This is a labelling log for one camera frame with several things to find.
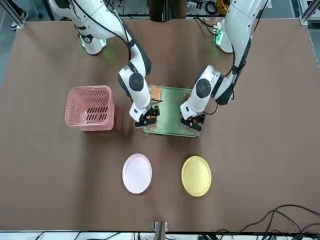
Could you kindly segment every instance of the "table surface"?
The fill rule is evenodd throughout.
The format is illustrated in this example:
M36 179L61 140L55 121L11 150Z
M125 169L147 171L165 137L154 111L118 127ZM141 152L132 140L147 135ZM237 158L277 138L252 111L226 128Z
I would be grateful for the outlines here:
M192 88L208 64L221 73L232 65L195 20L128 26L152 60L149 85ZM235 100L207 117L197 138L133 127L117 81L127 58L116 38L88 55L72 22L27 22L17 31L0 89L0 229L152 231L164 220L175 232L238 231L281 204L320 211L320 73L298 19L260 21ZM113 91L112 131L83 133L65 123L69 90L91 85ZM134 153L152 165L151 186L140 195L122 182ZM212 172L199 198L181 182L194 155ZM302 226L317 220L299 209L283 212ZM293 231L282 216L274 228Z

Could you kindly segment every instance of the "yellow plate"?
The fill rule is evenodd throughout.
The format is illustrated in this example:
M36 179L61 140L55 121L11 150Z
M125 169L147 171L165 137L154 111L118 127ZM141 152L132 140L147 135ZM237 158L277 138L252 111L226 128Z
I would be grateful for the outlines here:
M181 179L190 195L201 197L208 192L211 185L210 167L202 157L189 157L183 164Z

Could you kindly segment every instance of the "plastic basket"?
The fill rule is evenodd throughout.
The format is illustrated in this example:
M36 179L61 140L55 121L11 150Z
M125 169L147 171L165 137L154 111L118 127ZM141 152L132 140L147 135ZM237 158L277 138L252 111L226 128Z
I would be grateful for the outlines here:
M108 86L83 86L68 94L65 122L83 132L109 131L114 127L115 104Z

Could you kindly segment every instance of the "green tray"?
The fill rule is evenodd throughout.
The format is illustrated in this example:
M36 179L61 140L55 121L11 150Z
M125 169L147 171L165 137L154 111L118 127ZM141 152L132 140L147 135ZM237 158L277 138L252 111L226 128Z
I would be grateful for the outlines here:
M153 126L142 128L148 134L173 135L181 137L196 137L198 132L189 129L181 123L182 114L180 105L186 100L186 94L191 94L192 89L159 86L162 88L162 102L158 105L160 116L157 117L157 123Z

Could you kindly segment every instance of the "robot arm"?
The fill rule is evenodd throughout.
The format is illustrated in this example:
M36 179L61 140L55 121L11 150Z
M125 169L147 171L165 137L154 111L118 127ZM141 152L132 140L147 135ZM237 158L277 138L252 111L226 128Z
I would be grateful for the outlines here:
M151 72L151 61L116 12L109 10L102 0L49 0L60 16L74 21L83 46L95 55L106 45L100 40L117 36L127 44L132 57L118 74L118 81L131 99L130 116L137 128L155 124L159 110L152 100L145 77Z
M190 98L180 106L181 122L189 128L201 131L204 110L213 98L218 105L226 105L232 99L235 85L252 41L252 27L265 0L233 0L224 21L224 35L221 41L230 41L235 54L234 65L229 77L222 75L212 66L207 66L196 81Z

